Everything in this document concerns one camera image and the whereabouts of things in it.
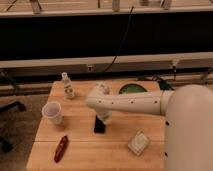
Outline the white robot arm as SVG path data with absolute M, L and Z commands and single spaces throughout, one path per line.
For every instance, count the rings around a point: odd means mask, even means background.
M 165 171 L 213 171 L 213 90 L 185 85 L 173 91 L 113 95 L 104 84 L 86 97 L 100 120 L 111 111 L 165 117 Z

